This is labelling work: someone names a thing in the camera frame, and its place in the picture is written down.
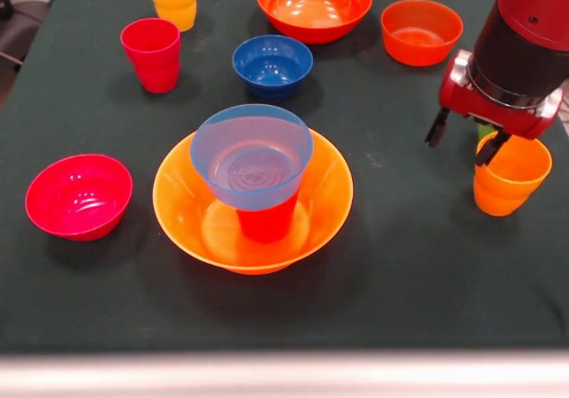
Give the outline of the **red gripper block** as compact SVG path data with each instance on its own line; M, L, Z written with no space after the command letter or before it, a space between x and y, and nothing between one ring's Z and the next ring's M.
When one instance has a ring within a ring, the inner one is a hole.
M490 125L498 131L479 141L475 165L488 165L512 136L536 139L554 122L563 102L563 89L557 88L533 107L500 103L480 91L469 74L469 58L453 59L439 89L440 109L425 138L437 147L445 135L451 112Z

